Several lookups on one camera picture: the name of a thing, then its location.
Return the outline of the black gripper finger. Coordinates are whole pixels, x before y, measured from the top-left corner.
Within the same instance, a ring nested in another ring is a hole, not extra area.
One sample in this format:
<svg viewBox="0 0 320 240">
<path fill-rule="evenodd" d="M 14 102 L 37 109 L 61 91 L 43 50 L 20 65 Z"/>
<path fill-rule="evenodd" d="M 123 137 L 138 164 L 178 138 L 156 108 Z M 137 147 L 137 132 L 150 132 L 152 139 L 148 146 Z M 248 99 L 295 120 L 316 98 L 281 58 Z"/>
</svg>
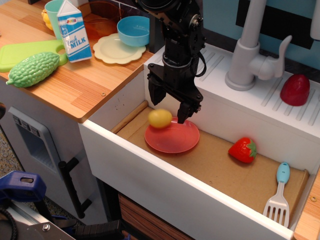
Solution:
<svg viewBox="0 0 320 240">
<path fill-rule="evenodd" d="M 154 76 L 148 78 L 148 91 L 150 95 L 151 102 L 153 105 L 159 104 L 165 97 L 166 91 L 163 88 L 163 84 L 156 80 Z"/>
<path fill-rule="evenodd" d="M 201 105 L 199 102 L 181 102 L 177 111 L 177 122 L 183 124 L 188 118 L 192 117 L 194 113 L 197 113 L 200 110 Z"/>
</svg>

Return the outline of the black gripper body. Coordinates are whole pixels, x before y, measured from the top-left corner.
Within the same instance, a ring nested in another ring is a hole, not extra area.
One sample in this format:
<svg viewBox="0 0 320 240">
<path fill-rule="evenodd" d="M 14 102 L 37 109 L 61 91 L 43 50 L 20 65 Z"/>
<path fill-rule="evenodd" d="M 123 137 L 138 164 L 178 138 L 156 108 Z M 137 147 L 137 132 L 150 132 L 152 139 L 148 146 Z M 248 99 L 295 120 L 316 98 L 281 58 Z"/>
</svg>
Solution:
<svg viewBox="0 0 320 240">
<path fill-rule="evenodd" d="M 198 102 L 203 100 L 203 96 L 195 86 L 195 78 L 197 74 L 199 57 L 191 58 L 191 60 L 181 66 L 172 61 L 163 59 L 163 66 L 150 63 L 147 65 L 149 74 L 163 84 L 166 94 L 171 95 L 179 102 Z"/>
</svg>

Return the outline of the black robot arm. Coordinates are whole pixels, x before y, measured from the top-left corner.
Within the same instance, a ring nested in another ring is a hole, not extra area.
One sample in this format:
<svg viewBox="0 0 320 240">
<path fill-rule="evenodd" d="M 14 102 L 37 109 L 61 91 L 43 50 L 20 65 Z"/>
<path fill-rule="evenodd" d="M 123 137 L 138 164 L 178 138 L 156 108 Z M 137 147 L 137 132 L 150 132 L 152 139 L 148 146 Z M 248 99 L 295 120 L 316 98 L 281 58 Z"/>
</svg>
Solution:
<svg viewBox="0 0 320 240">
<path fill-rule="evenodd" d="M 199 62 L 205 62 L 201 50 L 206 42 L 200 7 L 194 0 L 136 0 L 134 4 L 160 21 L 164 38 L 163 65 L 147 66 L 151 102 L 157 105 L 166 95 L 178 100 L 178 123 L 183 124 L 201 109 L 203 100 L 195 85 L 195 78 L 207 71 L 204 67 L 198 72 Z"/>
</svg>

